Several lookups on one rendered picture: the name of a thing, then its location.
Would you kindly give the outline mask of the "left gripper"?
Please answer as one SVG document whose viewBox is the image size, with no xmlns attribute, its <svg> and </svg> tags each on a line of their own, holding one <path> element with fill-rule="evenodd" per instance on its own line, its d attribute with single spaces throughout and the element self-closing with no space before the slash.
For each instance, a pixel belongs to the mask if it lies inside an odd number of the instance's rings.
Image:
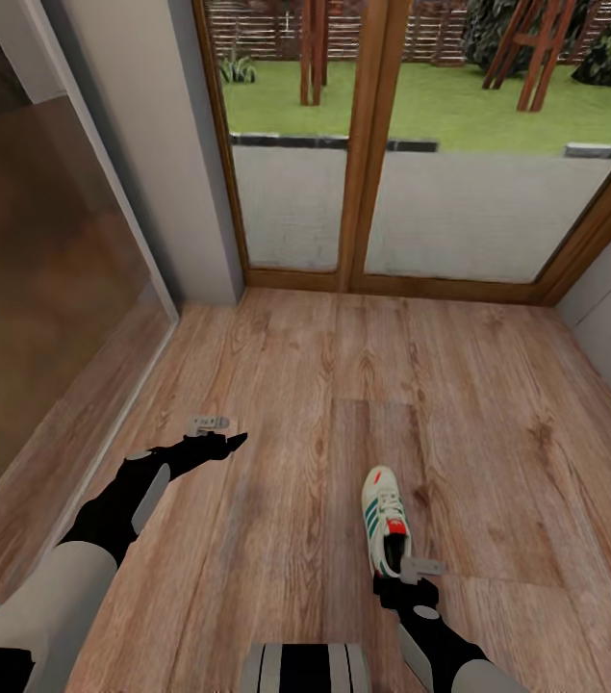
<svg viewBox="0 0 611 693">
<path fill-rule="evenodd" d="M 231 436 L 231 438 L 225 438 L 224 434 L 216 435 L 213 432 L 207 436 L 198 437 L 188 437 L 185 434 L 182 442 L 178 444 L 190 453 L 190 470 L 193 470 L 207 460 L 224 460 L 231 451 L 236 451 L 246 438 L 247 432 Z"/>
</svg>

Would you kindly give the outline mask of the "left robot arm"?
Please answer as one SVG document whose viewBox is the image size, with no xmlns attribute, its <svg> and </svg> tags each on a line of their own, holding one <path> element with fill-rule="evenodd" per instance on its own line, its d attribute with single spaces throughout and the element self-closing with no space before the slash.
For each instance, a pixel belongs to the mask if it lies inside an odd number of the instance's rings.
<svg viewBox="0 0 611 693">
<path fill-rule="evenodd" d="M 54 550 L 0 607 L 0 693 L 64 693 L 128 547 L 170 481 L 244 443 L 247 432 L 211 432 L 229 424 L 192 415 L 181 443 L 126 458 L 116 480 L 79 509 Z"/>
</svg>

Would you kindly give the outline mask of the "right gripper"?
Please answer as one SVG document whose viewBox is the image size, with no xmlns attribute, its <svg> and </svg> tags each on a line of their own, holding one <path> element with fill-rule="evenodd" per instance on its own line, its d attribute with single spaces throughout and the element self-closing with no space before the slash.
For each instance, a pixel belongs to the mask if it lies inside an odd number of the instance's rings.
<svg viewBox="0 0 611 693">
<path fill-rule="evenodd" d="M 434 608 L 438 603 L 436 586 L 426 578 L 420 578 L 418 584 L 404 584 L 398 577 L 381 577 L 376 571 L 373 577 L 373 594 L 380 596 L 383 607 L 396 609 L 405 597 L 417 595 L 428 601 Z"/>
</svg>

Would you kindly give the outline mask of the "robot trunk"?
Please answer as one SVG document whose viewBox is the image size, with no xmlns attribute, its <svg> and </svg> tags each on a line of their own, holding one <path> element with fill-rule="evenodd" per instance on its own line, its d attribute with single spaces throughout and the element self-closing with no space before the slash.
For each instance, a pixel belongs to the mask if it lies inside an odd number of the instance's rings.
<svg viewBox="0 0 611 693">
<path fill-rule="evenodd" d="M 252 644 L 239 693 L 372 693 L 358 644 Z"/>
</svg>

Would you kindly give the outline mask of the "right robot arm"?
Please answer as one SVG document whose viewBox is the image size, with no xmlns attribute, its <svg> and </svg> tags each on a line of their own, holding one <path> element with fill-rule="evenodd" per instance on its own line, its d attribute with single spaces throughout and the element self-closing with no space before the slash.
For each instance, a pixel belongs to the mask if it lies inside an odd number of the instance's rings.
<svg viewBox="0 0 611 693">
<path fill-rule="evenodd" d="M 427 693 L 531 693 L 443 623 L 435 584 L 420 578 L 444 575 L 440 561 L 403 556 L 400 566 L 400 578 L 375 572 L 373 594 L 398 612 L 400 653 Z"/>
</svg>

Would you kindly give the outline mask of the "gym shoe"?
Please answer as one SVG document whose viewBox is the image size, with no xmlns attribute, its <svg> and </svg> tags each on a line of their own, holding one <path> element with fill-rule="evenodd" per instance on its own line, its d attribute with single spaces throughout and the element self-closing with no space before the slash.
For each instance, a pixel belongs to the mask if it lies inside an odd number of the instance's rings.
<svg viewBox="0 0 611 693">
<path fill-rule="evenodd" d="M 369 472 L 362 490 L 362 512 L 371 574 L 378 571 L 381 577 L 400 578 L 400 561 L 411 557 L 412 537 L 395 474 L 386 465 Z"/>
</svg>

